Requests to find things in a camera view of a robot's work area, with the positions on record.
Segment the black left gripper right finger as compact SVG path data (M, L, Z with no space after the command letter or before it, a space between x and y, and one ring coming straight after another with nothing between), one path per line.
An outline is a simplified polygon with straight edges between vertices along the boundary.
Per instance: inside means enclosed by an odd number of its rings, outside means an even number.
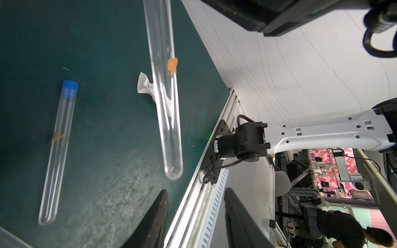
M273 248L231 188L224 192L225 222L230 248Z

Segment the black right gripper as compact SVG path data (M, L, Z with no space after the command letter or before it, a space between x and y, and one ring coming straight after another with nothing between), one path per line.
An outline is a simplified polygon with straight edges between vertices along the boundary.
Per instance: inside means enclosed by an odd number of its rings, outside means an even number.
M265 37L282 36L333 10L369 9L372 6L372 1L361 0L212 0L204 3L245 30L262 33Z

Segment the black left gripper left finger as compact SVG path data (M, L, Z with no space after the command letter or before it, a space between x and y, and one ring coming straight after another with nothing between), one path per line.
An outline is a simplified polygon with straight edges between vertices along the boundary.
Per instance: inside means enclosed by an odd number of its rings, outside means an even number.
M163 248L169 212L169 195L162 190L122 248Z

